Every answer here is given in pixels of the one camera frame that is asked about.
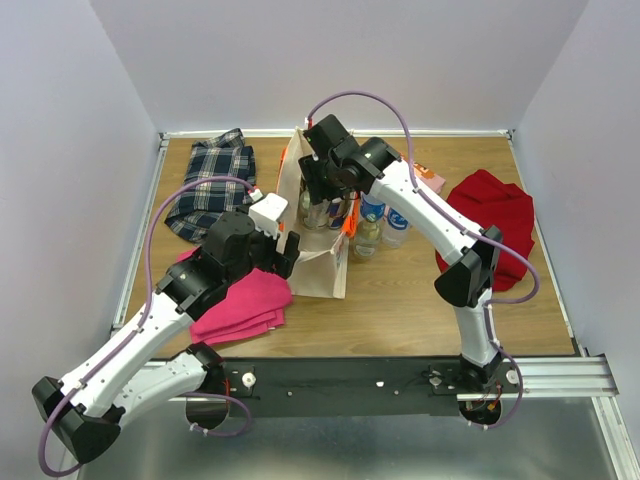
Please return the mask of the beige canvas bag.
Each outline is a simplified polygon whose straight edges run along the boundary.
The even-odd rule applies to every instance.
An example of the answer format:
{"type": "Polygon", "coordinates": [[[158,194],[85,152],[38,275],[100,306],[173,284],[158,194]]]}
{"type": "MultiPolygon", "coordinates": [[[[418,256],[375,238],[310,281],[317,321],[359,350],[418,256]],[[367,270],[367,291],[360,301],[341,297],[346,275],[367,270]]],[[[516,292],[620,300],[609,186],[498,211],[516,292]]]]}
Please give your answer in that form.
{"type": "Polygon", "coordinates": [[[288,283],[295,295],[342,299],[346,294],[349,234],[342,228],[328,226],[309,229],[304,226],[306,210],[302,207],[303,178],[298,160],[313,153],[296,128],[283,150],[276,193],[288,201],[281,223],[285,233],[300,236],[300,255],[288,283]]]}

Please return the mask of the red can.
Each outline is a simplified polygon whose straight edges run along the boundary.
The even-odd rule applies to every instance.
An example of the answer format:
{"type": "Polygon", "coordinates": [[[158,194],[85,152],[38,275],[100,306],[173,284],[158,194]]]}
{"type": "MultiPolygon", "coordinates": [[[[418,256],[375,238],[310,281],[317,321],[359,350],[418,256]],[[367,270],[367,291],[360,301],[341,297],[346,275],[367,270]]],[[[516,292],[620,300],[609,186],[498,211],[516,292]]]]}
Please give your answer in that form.
{"type": "Polygon", "coordinates": [[[343,227],[348,215],[351,200],[349,198],[336,198],[331,201],[328,208],[327,227],[330,230],[339,230],[343,227]]]}
{"type": "Polygon", "coordinates": [[[309,203],[306,217],[303,219],[303,226],[309,230],[324,228],[329,220],[329,202],[322,200],[317,204],[309,203]]]}

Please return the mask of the green cap glass bottle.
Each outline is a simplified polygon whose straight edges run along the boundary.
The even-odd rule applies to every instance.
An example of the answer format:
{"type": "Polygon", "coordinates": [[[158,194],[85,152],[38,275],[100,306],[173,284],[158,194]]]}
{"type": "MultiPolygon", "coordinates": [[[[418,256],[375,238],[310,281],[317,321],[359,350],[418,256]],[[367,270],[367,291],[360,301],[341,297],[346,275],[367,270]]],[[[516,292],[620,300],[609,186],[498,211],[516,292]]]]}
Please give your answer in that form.
{"type": "Polygon", "coordinates": [[[299,200],[298,200],[297,215],[298,215],[298,220],[300,224],[307,229],[309,229],[308,218],[309,218],[310,206],[311,206],[311,202],[310,202],[309,190],[307,188],[306,183],[302,182],[300,187],[299,200]]]}
{"type": "Polygon", "coordinates": [[[368,261],[377,252],[381,242],[382,227],[375,214],[362,217],[357,225],[352,242],[352,252],[358,261],[368,261]]]}

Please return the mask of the blue cap bottle from bag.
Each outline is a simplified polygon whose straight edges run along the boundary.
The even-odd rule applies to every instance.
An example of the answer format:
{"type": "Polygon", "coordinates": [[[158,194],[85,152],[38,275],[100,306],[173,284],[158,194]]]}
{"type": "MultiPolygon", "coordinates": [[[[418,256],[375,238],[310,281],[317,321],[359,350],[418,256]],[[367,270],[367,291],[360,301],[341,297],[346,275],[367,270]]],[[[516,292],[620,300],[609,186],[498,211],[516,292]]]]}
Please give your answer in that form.
{"type": "Polygon", "coordinates": [[[382,241],[391,248],[401,247],[409,233],[410,225],[395,209],[388,207],[382,230],[382,241]]]}

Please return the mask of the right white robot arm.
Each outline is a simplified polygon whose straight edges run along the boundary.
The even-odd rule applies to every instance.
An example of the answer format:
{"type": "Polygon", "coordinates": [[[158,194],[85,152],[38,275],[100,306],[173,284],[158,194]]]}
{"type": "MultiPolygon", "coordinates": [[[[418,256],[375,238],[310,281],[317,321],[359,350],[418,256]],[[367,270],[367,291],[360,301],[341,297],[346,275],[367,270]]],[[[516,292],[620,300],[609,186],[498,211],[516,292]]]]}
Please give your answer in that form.
{"type": "Polygon", "coordinates": [[[304,130],[312,152],[299,165],[313,203],[365,193],[397,211],[436,249],[447,267],[435,280],[440,297],[454,309],[461,339],[461,383],[480,392],[496,380],[502,356],[486,316],[502,234],[484,229],[418,181],[414,169],[385,140],[359,143],[329,115],[304,130]]]}

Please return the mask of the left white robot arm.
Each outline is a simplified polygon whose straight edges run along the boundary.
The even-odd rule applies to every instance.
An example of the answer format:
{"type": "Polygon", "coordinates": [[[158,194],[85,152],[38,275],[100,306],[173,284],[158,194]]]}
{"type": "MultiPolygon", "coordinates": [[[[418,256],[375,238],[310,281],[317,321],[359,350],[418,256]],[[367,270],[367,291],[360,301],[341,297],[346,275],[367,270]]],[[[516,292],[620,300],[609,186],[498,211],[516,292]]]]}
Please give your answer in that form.
{"type": "Polygon", "coordinates": [[[138,314],[95,354],[62,378],[45,376],[34,385],[32,396],[45,422],[38,457],[47,475],[57,474],[45,456],[51,434],[84,465],[104,454],[137,416],[175,396],[214,396],[234,403],[224,361],[204,342],[189,345],[159,369],[142,368],[160,346],[221,303],[250,273],[291,275],[300,237],[289,233],[284,249],[277,249],[283,215],[283,208],[265,202],[224,213],[204,243],[152,285],[138,314]]]}

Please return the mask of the magenta folded cloth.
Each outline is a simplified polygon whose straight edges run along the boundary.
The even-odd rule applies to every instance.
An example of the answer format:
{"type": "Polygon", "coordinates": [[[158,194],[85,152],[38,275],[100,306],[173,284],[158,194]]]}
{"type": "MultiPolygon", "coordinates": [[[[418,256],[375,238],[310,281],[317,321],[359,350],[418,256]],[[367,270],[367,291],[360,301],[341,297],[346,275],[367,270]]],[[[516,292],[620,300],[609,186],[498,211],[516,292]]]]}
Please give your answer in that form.
{"type": "Polygon", "coordinates": [[[285,309],[292,301],[286,280],[254,269],[189,327],[191,341],[219,345],[265,334],[285,324],[285,309]]]}

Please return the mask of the blue cap bottle on table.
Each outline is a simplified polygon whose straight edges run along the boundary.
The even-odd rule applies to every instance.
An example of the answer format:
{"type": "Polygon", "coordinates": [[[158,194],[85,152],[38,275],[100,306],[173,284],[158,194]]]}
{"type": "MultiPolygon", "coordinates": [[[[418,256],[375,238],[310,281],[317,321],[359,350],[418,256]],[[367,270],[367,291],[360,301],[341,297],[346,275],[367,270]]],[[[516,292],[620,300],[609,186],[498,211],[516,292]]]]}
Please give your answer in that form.
{"type": "Polygon", "coordinates": [[[370,194],[360,194],[360,217],[369,222],[378,222],[384,217],[386,204],[370,194]]]}

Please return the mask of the pink printed t-shirt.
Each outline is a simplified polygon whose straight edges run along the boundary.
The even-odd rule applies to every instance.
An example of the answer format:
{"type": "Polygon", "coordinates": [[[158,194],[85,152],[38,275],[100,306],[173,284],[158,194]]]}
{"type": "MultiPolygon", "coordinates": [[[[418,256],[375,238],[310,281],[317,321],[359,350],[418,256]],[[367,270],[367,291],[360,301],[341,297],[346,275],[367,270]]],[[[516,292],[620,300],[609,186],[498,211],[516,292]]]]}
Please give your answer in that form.
{"type": "Polygon", "coordinates": [[[412,164],[413,177],[429,187],[436,194],[440,194],[445,186],[446,180],[433,170],[421,165],[418,162],[412,164]]]}

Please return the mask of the plaid navy shirt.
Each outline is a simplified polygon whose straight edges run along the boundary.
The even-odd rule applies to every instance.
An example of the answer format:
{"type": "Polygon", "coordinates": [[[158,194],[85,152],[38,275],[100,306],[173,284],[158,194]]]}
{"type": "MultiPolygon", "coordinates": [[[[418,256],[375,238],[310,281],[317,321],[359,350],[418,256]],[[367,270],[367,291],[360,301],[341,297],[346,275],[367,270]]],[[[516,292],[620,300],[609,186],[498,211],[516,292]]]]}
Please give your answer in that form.
{"type": "Polygon", "coordinates": [[[243,183],[256,183],[256,159],[241,129],[192,144],[183,183],[213,176],[231,179],[201,184],[180,194],[165,218],[165,225],[174,234],[193,244],[202,242],[223,213],[250,202],[243,183]]]}

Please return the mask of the red cloth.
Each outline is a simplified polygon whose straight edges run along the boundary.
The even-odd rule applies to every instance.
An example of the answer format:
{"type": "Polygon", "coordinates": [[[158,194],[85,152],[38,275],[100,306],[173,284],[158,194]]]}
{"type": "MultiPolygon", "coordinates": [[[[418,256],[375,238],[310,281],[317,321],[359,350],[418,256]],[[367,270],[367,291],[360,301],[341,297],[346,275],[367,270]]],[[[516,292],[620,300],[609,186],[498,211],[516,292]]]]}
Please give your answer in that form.
{"type": "Polygon", "coordinates": [[[447,202],[483,228],[496,226],[506,246],[529,258],[535,245],[534,204],[519,186],[479,169],[451,190],[447,202]]]}

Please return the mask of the aluminium frame rail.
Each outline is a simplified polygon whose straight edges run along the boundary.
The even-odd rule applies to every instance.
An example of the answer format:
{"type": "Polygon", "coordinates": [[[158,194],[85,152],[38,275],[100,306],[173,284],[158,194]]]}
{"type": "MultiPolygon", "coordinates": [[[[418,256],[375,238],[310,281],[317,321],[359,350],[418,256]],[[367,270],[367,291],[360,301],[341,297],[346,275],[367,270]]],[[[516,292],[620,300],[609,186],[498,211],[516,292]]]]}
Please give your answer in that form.
{"type": "Polygon", "coordinates": [[[523,384],[505,360],[497,373],[500,399],[614,397],[619,393],[605,357],[523,357],[516,360],[523,384]]]}

